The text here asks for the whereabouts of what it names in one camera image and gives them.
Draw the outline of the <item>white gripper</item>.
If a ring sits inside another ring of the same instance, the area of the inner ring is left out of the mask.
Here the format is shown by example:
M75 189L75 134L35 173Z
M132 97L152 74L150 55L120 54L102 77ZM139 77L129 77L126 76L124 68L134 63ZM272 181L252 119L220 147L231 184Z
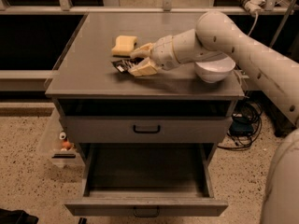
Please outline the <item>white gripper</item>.
M173 49L171 35L160 38L154 44L147 43L135 49L130 53L130 58L144 59L128 70L134 77L151 76L157 74L161 68L172 70L180 66Z

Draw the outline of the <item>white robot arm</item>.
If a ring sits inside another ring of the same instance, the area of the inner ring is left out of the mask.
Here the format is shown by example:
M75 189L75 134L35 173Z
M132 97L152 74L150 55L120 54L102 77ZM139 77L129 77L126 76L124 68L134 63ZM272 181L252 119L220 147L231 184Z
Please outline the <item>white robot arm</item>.
M299 65L245 35L219 11L203 14L195 27L168 35L131 53L141 63L133 76L171 70L221 52L232 58L293 124L299 122ZM278 146L266 180L260 224L299 224L299 128Z

